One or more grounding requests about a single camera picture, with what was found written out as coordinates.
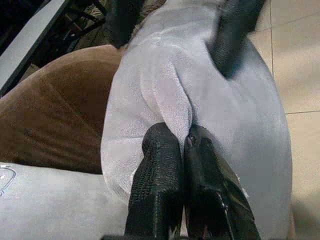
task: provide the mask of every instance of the white fabric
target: white fabric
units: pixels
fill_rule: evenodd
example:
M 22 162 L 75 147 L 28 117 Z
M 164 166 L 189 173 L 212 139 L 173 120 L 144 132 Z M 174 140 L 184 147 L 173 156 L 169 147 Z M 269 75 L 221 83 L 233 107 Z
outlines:
M 128 207 L 102 175 L 0 162 L 16 172 L 0 196 L 1 240 L 99 240 L 123 235 Z M 13 176 L 0 167 L 0 189 Z
M 114 76 L 101 143 L 105 181 L 128 204 L 146 131 L 165 122 L 183 148 L 198 124 L 240 177 L 262 239 L 284 239 L 291 147 L 273 78 L 248 40 L 225 79 L 205 45 L 217 27 L 216 6 L 187 2 L 170 1 L 145 19 Z

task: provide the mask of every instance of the floor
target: floor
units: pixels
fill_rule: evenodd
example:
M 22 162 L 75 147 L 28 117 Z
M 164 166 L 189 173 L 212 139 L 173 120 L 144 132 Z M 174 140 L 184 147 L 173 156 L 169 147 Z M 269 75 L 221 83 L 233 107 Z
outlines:
M 286 113 L 297 239 L 320 239 L 320 0 L 267 0 L 250 35 Z

